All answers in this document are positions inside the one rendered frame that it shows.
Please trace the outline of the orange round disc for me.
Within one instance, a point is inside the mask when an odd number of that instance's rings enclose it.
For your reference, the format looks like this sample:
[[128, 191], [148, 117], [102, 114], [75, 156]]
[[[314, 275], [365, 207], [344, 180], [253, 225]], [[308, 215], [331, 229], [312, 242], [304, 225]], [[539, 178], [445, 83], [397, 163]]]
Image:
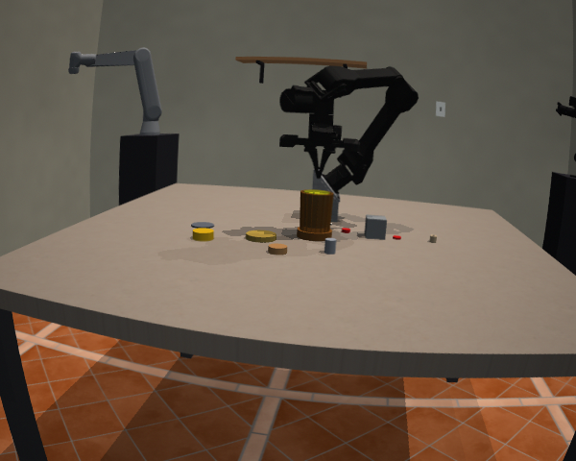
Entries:
[[286, 255], [287, 245], [284, 244], [270, 244], [268, 247], [268, 253], [272, 255]]

